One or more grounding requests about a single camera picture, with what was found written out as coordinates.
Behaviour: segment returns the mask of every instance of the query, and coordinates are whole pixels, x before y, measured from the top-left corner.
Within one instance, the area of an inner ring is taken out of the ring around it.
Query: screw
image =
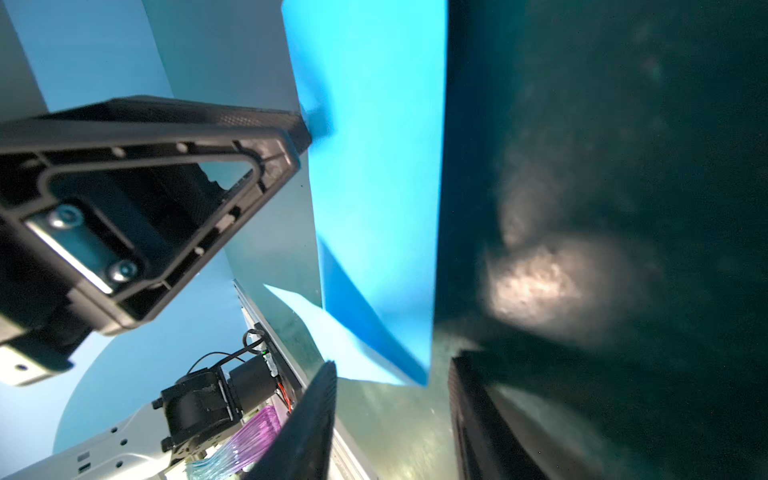
[[[48,214],[48,224],[56,230],[69,230],[83,224],[83,213],[75,205],[62,204]]]
[[[139,267],[127,259],[113,263],[107,270],[110,280],[116,283],[130,282],[137,273],[139,273]]]

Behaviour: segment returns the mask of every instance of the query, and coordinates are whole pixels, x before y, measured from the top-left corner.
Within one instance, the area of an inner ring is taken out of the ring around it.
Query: red wire
[[[283,388],[283,384],[278,382],[277,386],[279,386],[280,387],[280,391],[283,392],[283,398],[286,401],[286,405],[288,405],[288,413],[291,413],[290,399],[288,398],[288,394],[286,393],[286,390]]]

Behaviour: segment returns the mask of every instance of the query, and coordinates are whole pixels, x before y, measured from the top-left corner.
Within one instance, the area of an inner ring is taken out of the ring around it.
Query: bolt
[[[117,283],[130,282],[137,273],[139,273],[139,267],[127,259],[113,263],[107,270],[109,279]]]
[[[48,214],[48,223],[56,230],[69,230],[83,224],[83,213],[75,205],[62,204]]]

